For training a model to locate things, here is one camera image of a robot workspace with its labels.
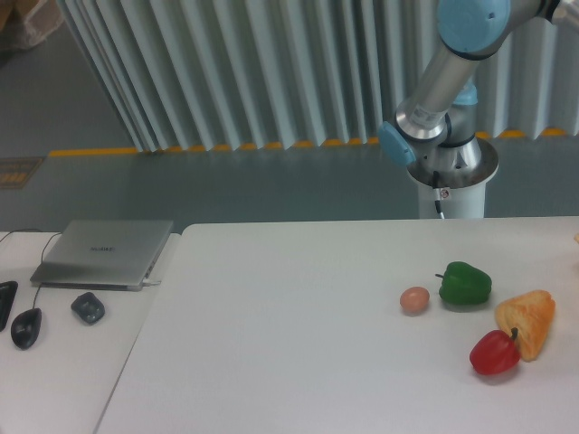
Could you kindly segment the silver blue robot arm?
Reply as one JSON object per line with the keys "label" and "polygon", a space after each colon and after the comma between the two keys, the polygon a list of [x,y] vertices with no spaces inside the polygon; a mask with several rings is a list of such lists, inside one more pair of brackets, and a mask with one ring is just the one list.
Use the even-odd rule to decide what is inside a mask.
{"label": "silver blue robot arm", "polygon": [[480,61],[493,56],[520,25],[536,18],[578,30],[576,1],[440,1],[441,47],[412,95],[378,129],[379,144],[398,165],[408,166],[436,147],[458,147],[474,134],[456,135],[449,110]]}

